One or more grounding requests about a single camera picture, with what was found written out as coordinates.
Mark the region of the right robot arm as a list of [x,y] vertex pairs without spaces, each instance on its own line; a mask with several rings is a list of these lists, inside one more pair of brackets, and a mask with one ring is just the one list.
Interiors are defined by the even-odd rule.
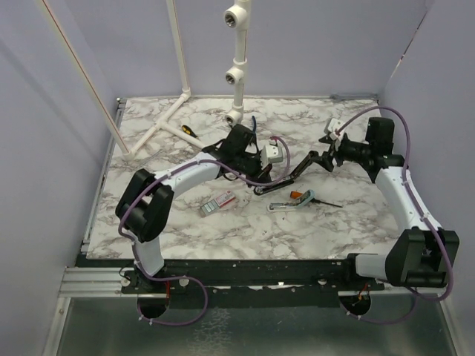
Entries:
[[359,164],[383,194],[400,233],[386,254],[351,254],[354,265],[341,271],[342,284],[357,290],[371,277],[400,287],[446,287],[459,238],[433,218],[404,169],[404,157],[393,153],[393,120],[371,117],[363,142],[350,140],[342,127],[338,119],[327,121],[320,141],[329,149],[321,166],[332,171],[346,161]]

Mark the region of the red white staple box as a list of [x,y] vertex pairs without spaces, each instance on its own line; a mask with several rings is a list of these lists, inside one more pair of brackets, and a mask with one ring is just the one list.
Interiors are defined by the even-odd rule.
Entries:
[[235,194],[228,190],[224,193],[216,196],[215,198],[209,200],[207,203],[200,207],[200,215],[202,217],[207,217],[220,209],[224,206],[228,205],[229,203],[233,202],[236,199]]

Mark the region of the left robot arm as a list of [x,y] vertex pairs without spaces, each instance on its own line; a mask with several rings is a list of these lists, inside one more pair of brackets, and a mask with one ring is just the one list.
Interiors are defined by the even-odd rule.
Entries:
[[119,234],[132,242],[138,283],[145,291],[159,291],[164,282],[160,271],[164,259],[159,235],[168,221],[174,199],[181,194],[215,180],[226,173],[243,177],[251,183],[271,182],[272,163],[267,150],[273,146],[247,151],[257,142],[252,130],[236,125],[228,136],[204,147],[192,159],[165,171],[151,173],[140,169],[134,173],[116,206],[120,219]]

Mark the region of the black stapler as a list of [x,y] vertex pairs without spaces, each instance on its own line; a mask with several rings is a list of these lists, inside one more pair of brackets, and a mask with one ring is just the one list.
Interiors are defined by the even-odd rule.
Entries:
[[288,174],[286,175],[281,181],[276,183],[275,185],[269,187],[257,187],[254,188],[254,194],[257,196],[262,196],[264,194],[268,194],[272,191],[276,191],[281,188],[285,188],[295,182],[297,178],[313,163],[320,164],[324,161],[324,155],[319,154],[317,151],[310,151],[305,158]]

